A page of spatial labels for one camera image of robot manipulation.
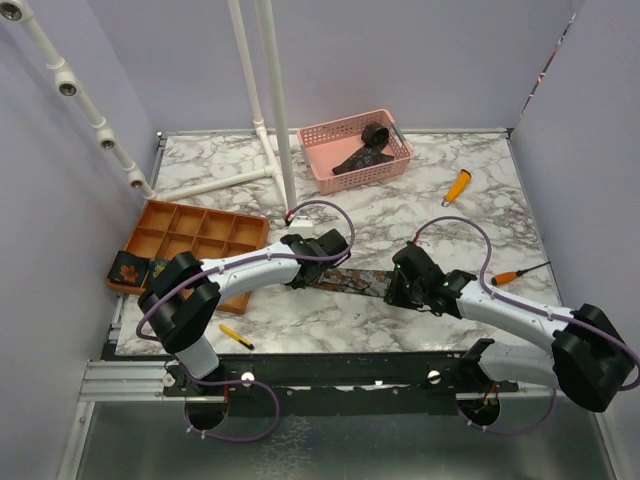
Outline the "brown grey floral tie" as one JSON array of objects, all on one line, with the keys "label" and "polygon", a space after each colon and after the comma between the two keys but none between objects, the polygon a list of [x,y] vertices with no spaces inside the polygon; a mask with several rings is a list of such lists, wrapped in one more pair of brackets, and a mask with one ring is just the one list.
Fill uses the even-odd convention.
[{"label": "brown grey floral tie", "polygon": [[392,271],[333,268],[321,274],[313,288],[382,298],[390,287]]}]

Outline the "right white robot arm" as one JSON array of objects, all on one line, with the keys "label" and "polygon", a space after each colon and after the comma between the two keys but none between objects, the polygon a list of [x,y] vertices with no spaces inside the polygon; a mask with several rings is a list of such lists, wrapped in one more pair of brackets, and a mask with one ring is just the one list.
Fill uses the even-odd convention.
[{"label": "right white robot arm", "polygon": [[558,388],[586,410],[605,411],[633,370],[632,351],[593,305],[552,307],[493,289],[468,272],[445,274],[412,242],[392,261],[387,304],[488,324],[535,345],[551,356]]}]

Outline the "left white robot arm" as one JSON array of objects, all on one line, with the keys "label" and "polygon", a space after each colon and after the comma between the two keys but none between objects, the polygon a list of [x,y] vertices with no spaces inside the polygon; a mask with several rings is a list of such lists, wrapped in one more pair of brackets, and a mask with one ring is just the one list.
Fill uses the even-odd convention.
[{"label": "left white robot arm", "polygon": [[220,360],[205,330],[217,307],[270,285],[306,288],[350,255],[351,243],[332,229],[319,238],[286,235],[260,250],[219,259],[176,255],[150,281],[138,306],[162,345],[186,368],[186,382],[206,395],[220,385]]}]

